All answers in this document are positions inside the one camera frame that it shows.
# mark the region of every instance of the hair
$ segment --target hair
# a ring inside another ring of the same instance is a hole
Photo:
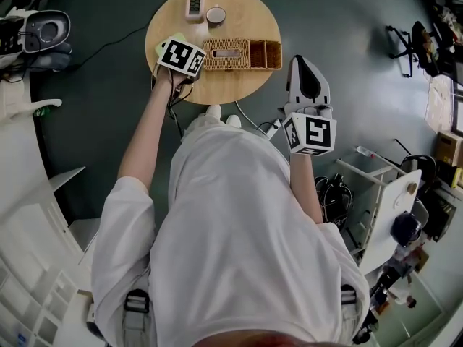
[[[408,308],[409,308],[409,309],[414,309],[416,305],[417,305],[417,300],[416,300],[416,299],[413,299],[413,301],[411,301],[411,302],[408,304]]]

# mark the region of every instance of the hand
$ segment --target hand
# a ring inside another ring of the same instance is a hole
[[[169,70],[165,66],[160,66],[158,70],[158,76],[156,78],[156,84],[167,83],[171,86],[171,79],[174,79],[174,89],[177,88],[180,83],[187,78],[185,74],[180,72],[174,71],[170,69],[171,74],[169,74]]]

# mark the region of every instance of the white cable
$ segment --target white cable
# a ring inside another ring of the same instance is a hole
[[[255,124],[254,122],[252,122],[252,121],[250,120],[250,118],[249,118],[248,116],[245,115],[245,113],[243,112],[243,110],[242,110],[241,107],[239,106],[238,102],[235,101],[234,103],[237,105],[238,111],[243,115],[243,117],[245,117],[246,120],[248,120],[257,130],[259,130],[259,131],[262,132],[265,136],[267,136],[267,133],[266,133],[266,132],[262,131],[262,129],[261,129],[257,124]]]

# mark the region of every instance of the round container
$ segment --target round container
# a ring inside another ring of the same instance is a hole
[[[225,16],[225,9],[222,9],[220,7],[210,8],[205,13],[205,18],[208,21],[209,28],[216,28],[222,26],[222,23],[224,23],[225,20]]]

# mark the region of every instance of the white desk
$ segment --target white desk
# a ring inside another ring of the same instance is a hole
[[[376,219],[359,264],[362,274],[370,273],[392,257],[397,247],[397,242],[391,236],[392,225],[398,215],[412,210],[417,190],[410,194],[407,187],[411,183],[418,185],[420,178],[421,170],[416,170],[381,188],[383,191]]]

